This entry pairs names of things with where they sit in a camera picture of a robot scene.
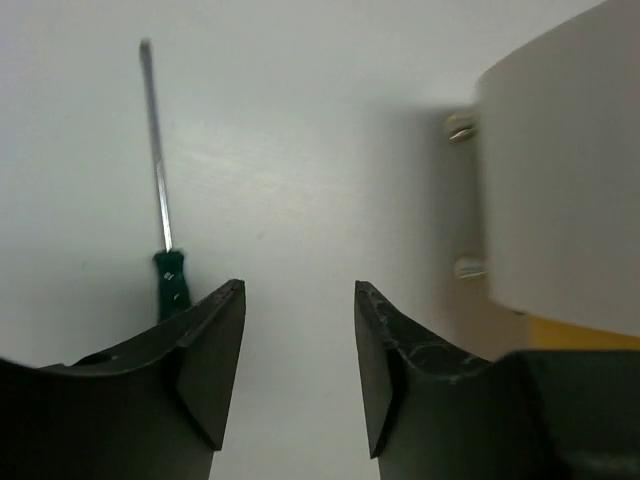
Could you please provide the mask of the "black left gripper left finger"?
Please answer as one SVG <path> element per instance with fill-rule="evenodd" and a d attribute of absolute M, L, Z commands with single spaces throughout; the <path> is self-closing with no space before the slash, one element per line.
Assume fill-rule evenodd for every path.
<path fill-rule="evenodd" d="M 1 363 L 5 479 L 205 479 L 223 444 L 246 315 L 231 280 L 77 363 Z"/>

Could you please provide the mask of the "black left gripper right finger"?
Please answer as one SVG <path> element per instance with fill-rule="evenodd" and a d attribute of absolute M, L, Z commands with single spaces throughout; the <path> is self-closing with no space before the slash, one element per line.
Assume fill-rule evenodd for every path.
<path fill-rule="evenodd" d="M 384 479 L 635 479 L 639 355 L 524 350 L 488 361 L 354 288 L 366 431 Z"/>

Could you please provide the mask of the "yellow drawer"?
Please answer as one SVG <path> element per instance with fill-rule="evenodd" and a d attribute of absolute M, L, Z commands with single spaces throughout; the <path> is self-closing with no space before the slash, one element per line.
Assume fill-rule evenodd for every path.
<path fill-rule="evenodd" d="M 530 320 L 531 342 L 543 350 L 638 350 L 638 337 L 565 324 L 544 318 Z"/>

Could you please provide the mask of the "long green screwdriver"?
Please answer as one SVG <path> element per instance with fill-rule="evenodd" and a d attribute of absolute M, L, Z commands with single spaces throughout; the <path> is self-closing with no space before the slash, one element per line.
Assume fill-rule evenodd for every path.
<path fill-rule="evenodd" d="M 157 274 L 158 322 L 164 322 L 189 309 L 192 300 L 184 272 L 185 255 L 173 243 L 150 39 L 140 41 L 139 59 L 162 239 L 162 248 L 153 255 L 152 261 Z"/>

